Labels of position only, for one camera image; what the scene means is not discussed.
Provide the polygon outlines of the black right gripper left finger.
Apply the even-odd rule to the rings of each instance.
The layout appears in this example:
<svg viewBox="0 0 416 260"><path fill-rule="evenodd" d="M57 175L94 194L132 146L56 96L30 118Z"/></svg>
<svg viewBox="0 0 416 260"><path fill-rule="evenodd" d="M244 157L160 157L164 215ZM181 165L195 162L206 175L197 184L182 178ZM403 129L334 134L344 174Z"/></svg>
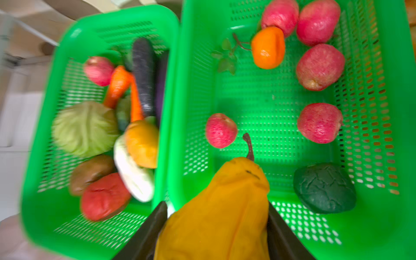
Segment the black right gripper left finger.
<svg viewBox="0 0 416 260"><path fill-rule="evenodd" d="M156 243L167 221L168 206L162 201L112 260L154 260Z"/></svg>

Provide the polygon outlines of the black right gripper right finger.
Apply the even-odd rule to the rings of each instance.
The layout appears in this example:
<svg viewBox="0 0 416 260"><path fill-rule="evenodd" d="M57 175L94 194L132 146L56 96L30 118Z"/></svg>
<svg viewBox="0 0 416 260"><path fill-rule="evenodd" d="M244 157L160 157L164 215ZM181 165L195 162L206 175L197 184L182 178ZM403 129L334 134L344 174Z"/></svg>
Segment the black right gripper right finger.
<svg viewBox="0 0 416 260"><path fill-rule="evenodd" d="M271 260L315 260L271 202L269 202L267 233Z"/></svg>

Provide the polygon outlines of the yellow pear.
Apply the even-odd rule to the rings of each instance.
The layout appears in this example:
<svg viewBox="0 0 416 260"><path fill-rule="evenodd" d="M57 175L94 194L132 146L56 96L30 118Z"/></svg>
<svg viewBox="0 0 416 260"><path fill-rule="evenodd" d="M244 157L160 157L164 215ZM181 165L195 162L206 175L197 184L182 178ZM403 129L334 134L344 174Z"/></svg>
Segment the yellow pear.
<svg viewBox="0 0 416 260"><path fill-rule="evenodd" d="M268 260L269 182L248 155L227 161L210 184L173 213L161 230L156 260Z"/></svg>

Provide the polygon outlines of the pink plastic bag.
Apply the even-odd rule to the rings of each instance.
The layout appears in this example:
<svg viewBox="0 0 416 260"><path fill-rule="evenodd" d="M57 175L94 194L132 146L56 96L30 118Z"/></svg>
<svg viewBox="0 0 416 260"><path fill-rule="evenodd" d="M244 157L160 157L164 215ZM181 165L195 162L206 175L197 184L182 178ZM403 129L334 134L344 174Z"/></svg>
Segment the pink plastic bag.
<svg viewBox="0 0 416 260"><path fill-rule="evenodd" d="M30 242L22 230L20 214L1 221L1 260L70 260Z"/></svg>

